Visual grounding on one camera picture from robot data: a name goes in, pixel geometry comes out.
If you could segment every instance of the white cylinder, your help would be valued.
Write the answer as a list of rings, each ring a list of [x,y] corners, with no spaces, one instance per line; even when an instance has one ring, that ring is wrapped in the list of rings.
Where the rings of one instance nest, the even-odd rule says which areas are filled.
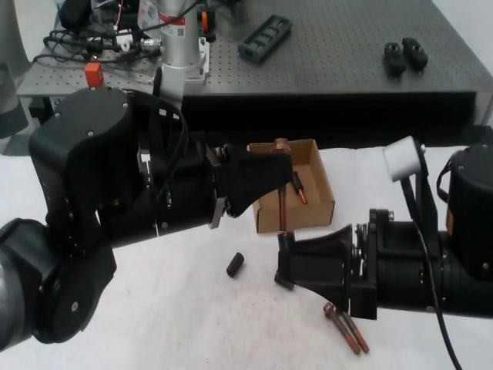
[[[161,22],[171,22],[193,4],[193,0],[159,0],[157,2]],[[161,28],[164,47],[164,64],[174,68],[186,68],[200,62],[199,23],[196,9],[185,17]]]
[[[384,148],[387,172],[393,182],[421,172],[418,149],[412,136],[396,141]]]

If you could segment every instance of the orange connector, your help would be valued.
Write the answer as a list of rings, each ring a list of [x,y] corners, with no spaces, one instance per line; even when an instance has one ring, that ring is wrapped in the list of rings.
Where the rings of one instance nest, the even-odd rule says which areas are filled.
[[[90,62],[86,65],[86,79],[89,87],[98,87],[102,85],[102,66],[99,62]]]

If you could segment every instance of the black rubber piece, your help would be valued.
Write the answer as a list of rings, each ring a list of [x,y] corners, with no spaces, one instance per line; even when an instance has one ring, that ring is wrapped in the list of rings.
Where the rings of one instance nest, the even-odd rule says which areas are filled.
[[[421,71],[428,64],[428,55],[424,52],[421,44],[411,37],[404,37],[402,39],[402,46],[404,47],[404,55],[412,64],[414,69]]]
[[[230,265],[226,269],[226,273],[230,278],[234,278],[236,276],[244,261],[245,257],[240,252],[235,254],[234,258],[230,262]]]
[[[301,183],[300,177],[298,176],[297,171],[293,171],[293,179],[291,179],[291,183],[295,191],[298,193],[300,190],[304,190],[303,184]]]
[[[389,42],[384,47],[384,63],[393,77],[399,77],[406,70],[406,61],[401,47],[396,42]]]

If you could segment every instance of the copper bolt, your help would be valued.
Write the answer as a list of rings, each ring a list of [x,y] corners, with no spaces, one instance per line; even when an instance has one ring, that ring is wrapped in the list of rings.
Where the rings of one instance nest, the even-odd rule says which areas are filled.
[[[303,190],[300,190],[298,192],[298,195],[300,196],[301,201],[303,202],[303,204],[304,205],[307,205],[308,204],[308,200],[307,200],[307,196],[305,195],[305,192]]]
[[[349,344],[349,346],[351,347],[353,352],[356,355],[359,355],[361,350],[358,347],[357,343],[354,341],[353,337],[351,337],[351,334],[349,333],[349,331],[347,331],[343,322],[339,319],[339,316],[337,316],[337,314],[335,313],[334,305],[331,304],[330,302],[327,302],[324,305],[324,312],[325,312],[325,316],[327,316],[330,320],[332,320],[334,322],[334,324],[337,326],[340,333],[346,339],[346,342]]]
[[[275,153],[290,154],[291,148],[285,138],[279,138],[274,140]],[[282,186],[277,191],[279,197],[279,228],[280,231],[286,231],[286,186]]]
[[[347,326],[349,326],[349,329],[351,329],[351,331],[353,332],[353,335],[356,338],[357,343],[360,345],[363,352],[368,353],[370,351],[370,348],[368,347],[367,342],[363,339],[363,335],[361,335],[360,331],[357,329],[357,326],[354,323],[351,316],[344,311],[340,311],[340,314],[342,315]]]
[[[279,228],[286,231],[286,186],[282,186],[277,191],[279,195]]]

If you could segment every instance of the copper rod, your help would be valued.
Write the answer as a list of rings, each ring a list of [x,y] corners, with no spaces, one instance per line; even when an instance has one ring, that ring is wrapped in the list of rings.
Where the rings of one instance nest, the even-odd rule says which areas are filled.
[[[353,332],[353,335],[356,338],[357,343],[360,345],[363,352],[368,353],[370,351],[370,348],[368,347],[367,342],[363,339],[363,335],[361,335],[360,331],[358,330],[351,316],[344,311],[340,311],[340,314],[342,315],[349,329],[351,329],[351,331]]]
[[[334,305],[331,304],[330,302],[327,302],[324,306],[324,312],[325,315],[332,320],[332,322],[337,326],[337,329],[339,329],[340,333],[346,339],[346,342],[349,344],[350,348],[353,350],[353,352],[356,355],[359,355],[361,352],[360,347],[357,345],[356,341],[353,339],[349,331],[347,331],[346,327],[344,326],[343,322],[339,319],[339,316],[334,311]]]

